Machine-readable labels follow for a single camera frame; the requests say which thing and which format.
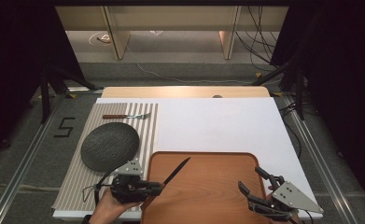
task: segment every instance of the fork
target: fork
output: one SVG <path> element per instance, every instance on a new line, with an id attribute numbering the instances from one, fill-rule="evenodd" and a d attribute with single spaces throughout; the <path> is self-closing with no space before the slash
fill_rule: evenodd
<path id="1" fill-rule="evenodd" d="M 103 115 L 103 119 L 147 119 L 150 113 L 141 115 Z"/>

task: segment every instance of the person's arm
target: person's arm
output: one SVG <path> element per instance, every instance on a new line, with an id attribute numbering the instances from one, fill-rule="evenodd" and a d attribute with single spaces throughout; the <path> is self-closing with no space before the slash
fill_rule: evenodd
<path id="1" fill-rule="evenodd" d="M 103 197 L 95 207 L 91 217 L 85 216 L 88 222 L 83 220 L 84 223 L 90 224 L 110 224 L 115 221 L 122 213 L 127 209 L 135 207 L 140 203 L 120 203 L 112 196 L 112 192 L 109 188 L 106 188 Z"/>

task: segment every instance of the table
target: table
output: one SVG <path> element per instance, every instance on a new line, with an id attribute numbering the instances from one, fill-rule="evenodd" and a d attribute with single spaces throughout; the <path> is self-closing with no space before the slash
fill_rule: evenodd
<path id="1" fill-rule="evenodd" d="M 163 98 L 150 98 L 161 94 L 164 94 Z M 212 98 L 214 95 L 231 98 Z M 95 106 L 112 103 L 159 106 L 157 137 L 151 149 L 153 152 L 222 152 L 225 148 L 228 148 L 228 152 L 249 152 L 258 158 L 260 166 L 270 174 L 283 175 L 316 201 L 274 100 L 263 87 L 107 88 Z M 197 119 L 197 113 L 203 117 Z M 53 216 L 70 220 L 82 218 L 89 212 L 66 211 L 55 207 Z M 137 220 L 140 215 L 139 210 L 134 210 L 124 213 L 120 218 Z M 300 216 L 302 219 L 308 218 L 305 213 L 300 213 Z M 312 216 L 314 219 L 322 218 L 320 214 L 313 213 Z"/>

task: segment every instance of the wooden handle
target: wooden handle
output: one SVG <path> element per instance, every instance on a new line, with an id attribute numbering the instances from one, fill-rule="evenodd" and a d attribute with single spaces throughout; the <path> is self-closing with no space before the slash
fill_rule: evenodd
<path id="1" fill-rule="evenodd" d="M 164 189 L 165 188 L 165 184 L 161 183 L 161 187 Z M 157 196 L 149 196 L 147 197 L 147 199 L 141 204 L 141 210 L 144 211 L 145 209 L 147 209 L 147 207 L 153 202 L 153 200 L 155 200 Z"/>
<path id="2" fill-rule="evenodd" d="M 127 115 L 103 115 L 103 119 L 125 119 Z"/>

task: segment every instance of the fork handle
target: fork handle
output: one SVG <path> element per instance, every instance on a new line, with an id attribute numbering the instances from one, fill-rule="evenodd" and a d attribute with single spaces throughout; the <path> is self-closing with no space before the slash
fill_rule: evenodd
<path id="1" fill-rule="evenodd" d="M 125 119 L 127 115 L 103 115 L 103 119 Z"/>

